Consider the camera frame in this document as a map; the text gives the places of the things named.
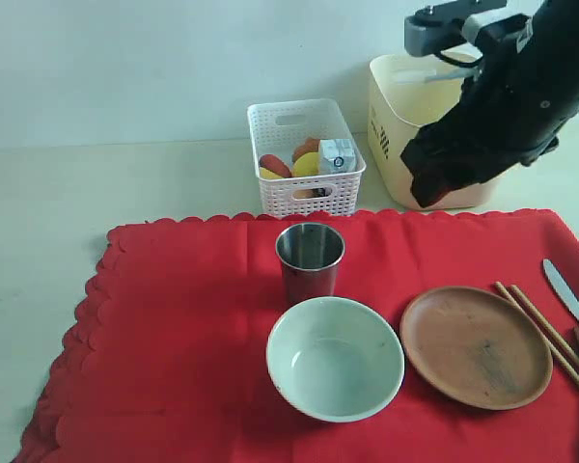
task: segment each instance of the chopsticks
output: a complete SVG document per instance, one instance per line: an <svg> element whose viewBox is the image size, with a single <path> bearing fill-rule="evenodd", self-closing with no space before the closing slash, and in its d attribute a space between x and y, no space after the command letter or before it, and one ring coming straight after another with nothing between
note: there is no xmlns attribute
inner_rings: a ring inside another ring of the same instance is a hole
<svg viewBox="0 0 579 463"><path fill-rule="evenodd" d="M523 308L519 305L516 299L512 297L512 295L504 287L504 285L502 285L500 282L496 282L495 287L497 288L498 291L500 291L500 293L502 294L502 296L504 296L505 299L507 299L511 304L513 304L518 310L525 313ZM530 301L528 296L526 296L523 293L523 291L519 289L518 286L512 285L510 288L512 289L512 292L514 292L514 294L519 298L519 300L525 305L527 310L530 313L532 313L532 315L537 319L540 326L547 333L549 333L549 335L553 337L553 339L558 343L560 348L566 353L566 355L568 355L570 360L579 368L579 356L572 349L572 347L570 347L570 345L568 345L565 339L562 338L562 336L560 336L560 334L555 330L555 328L551 325L551 323L549 323L549 321L542 315L542 313L540 313L537 307L532 303L532 301ZM562 352L558 350L558 348L554 345L554 343L549 338L547 338L542 332L541 334L545 343L549 346L549 350L551 350L553 356L556 358L558 362L560 362L560 365L562 365L566 373L568 373L570 379L572 379L579 388L579 373L577 372L577 370L574 368L573 365L571 365L568 362L566 357L562 354Z"/></svg>

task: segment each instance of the red tablecloth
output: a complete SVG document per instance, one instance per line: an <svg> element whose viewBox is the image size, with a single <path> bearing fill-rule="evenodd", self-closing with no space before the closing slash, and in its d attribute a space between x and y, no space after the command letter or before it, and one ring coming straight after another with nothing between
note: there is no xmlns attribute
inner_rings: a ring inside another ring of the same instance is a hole
<svg viewBox="0 0 579 463"><path fill-rule="evenodd" d="M407 365L400 393L348 424L294 411L271 384L266 338L285 307L278 221L118 227L86 284L16 462L579 462L579 392L555 366L534 403L487 412ZM346 241L337 294L398 329L435 286L523 288L570 340L575 321L542 276L552 259L579 297L579 244L550 211L312 215Z"/></svg>

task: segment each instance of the wooden plate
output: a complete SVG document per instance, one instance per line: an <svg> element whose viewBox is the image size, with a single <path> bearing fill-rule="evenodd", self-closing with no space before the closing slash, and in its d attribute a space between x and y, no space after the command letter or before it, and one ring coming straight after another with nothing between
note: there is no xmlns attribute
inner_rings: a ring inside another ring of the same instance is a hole
<svg viewBox="0 0 579 463"><path fill-rule="evenodd" d="M480 289L444 286L420 295L405 310L400 335L416 370L468 405L521 407L551 379L551 352L534 322Z"/></svg>

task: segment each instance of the yellow bin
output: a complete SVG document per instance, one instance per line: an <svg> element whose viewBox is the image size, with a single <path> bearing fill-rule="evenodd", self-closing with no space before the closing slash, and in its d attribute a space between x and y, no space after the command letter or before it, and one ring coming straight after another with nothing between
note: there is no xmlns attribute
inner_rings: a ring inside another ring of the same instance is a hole
<svg viewBox="0 0 579 463"><path fill-rule="evenodd" d="M449 54L460 61L476 59L464 53ZM405 207L422 209L410 192L412 175L400 155L421 126L439 120L458 102L462 79L407 83L417 75L457 69L433 56L384 55L371 61L370 68L369 146L393 199ZM496 183L497 178L494 178L454 191L427 209L483 204L490 198Z"/></svg>

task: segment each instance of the white table surface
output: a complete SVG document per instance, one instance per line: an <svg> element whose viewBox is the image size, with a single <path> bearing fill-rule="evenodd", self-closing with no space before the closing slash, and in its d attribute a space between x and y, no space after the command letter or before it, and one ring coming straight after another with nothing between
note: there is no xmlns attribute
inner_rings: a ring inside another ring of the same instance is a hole
<svg viewBox="0 0 579 463"><path fill-rule="evenodd" d="M398 208L366 137L357 141L368 161L359 207ZM557 151L509 171L492 200L472 210L523 207L556 210L579 238L579 122ZM248 140L0 150L0 461L18 451L106 233L240 211L261 212Z"/></svg>

